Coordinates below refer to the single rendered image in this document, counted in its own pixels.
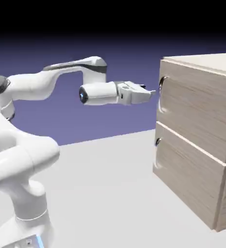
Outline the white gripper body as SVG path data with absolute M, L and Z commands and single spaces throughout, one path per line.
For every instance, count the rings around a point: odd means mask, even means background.
M 127 97 L 127 105 L 145 103 L 150 100 L 151 94 L 149 93 L 149 90 L 139 88 L 138 84 L 131 81 L 126 81 L 125 84 L 128 87 L 124 94 L 124 97 Z

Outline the light wood cabinet door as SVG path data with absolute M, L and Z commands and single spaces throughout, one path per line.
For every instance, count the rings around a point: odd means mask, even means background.
M 217 228 L 226 163 L 161 122 L 156 123 L 158 163 L 153 172 L 211 229 Z
M 157 119 L 226 163 L 226 73 L 163 59 L 163 76 Z

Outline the light wood cabinet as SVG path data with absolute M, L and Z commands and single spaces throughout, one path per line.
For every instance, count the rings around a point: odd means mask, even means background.
M 226 53 L 160 62 L 153 172 L 210 229 L 226 229 Z

